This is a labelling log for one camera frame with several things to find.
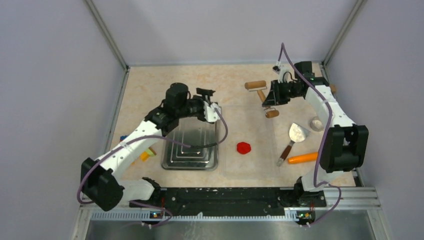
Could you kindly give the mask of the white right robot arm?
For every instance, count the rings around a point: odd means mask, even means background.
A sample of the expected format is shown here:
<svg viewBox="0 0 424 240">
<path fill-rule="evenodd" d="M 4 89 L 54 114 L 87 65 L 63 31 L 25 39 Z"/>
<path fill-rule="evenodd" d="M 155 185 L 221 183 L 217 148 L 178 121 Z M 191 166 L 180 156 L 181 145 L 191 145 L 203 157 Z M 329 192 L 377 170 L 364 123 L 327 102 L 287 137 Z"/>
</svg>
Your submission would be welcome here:
<svg viewBox="0 0 424 240">
<path fill-rule="evenodd" d="M 302 97 L 312 106 L 324 126 L 315 167 L 298 179 L 302 187 L 293 192 L 294 202 L 307 206 L 314 198 L 313 192 L 321 191 L 344 172 L 363 165 L 369 130 L 347 116 L 327 79 L 313 72 L 312 62 L 297 62 L 294 67 L 294 79 L 288 80 L 286 74 L 289 71 L 280 62 L 273 66 L 278 79 L 271 81 L 262 106 L 285 105 L 291 99 Z"/>
</svg>

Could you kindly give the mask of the red dough piece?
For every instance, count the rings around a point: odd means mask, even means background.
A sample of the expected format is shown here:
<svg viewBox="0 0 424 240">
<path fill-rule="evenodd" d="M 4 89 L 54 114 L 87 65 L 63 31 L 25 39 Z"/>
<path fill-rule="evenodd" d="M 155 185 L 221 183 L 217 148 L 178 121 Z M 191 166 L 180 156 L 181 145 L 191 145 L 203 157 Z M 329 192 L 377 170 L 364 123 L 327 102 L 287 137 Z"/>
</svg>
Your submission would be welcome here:
<svg viewBox="0 0 424 240">
<path fill-rule="evenodd" d="M 242 142 L 237 143 L 237 145 L 236 145 L 236 151 L 241 155 L 248 154 L 248 153 L 251 152 L 251 150 L 252 150 L 252 147 L 247 142 L 242 141 Z"/>
</svg>

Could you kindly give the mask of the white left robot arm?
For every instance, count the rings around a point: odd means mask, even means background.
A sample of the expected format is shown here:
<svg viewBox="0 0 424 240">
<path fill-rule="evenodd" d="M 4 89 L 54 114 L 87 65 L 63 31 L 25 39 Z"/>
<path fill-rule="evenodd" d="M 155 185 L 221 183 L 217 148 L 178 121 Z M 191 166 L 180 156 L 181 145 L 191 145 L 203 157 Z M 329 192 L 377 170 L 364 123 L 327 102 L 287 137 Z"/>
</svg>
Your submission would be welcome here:
<svg viewBox="0 0 424 240">
<path fill-rule="evenodd" d="M 152 109 L 123 141 L 96 159 L 88 157 L 81 164 L 80 185 L 76 198 L 81 205 L 96 204 L 104 211 L 118 205 L 125 194 L 119 183 L 126 169 L 159 140 L 190 149 L 205 149 L 219 145 L 219 141 L 203 145 L 179 142 L 167 135 L 180 119 L 197 118 L 214 124 L 221 119 L 221 108 L 211 97 L 212 89 L 196 88 L 191 95 L 186 84 L 175 82 L 165 92 L 165 98 Z"/>
</svg>

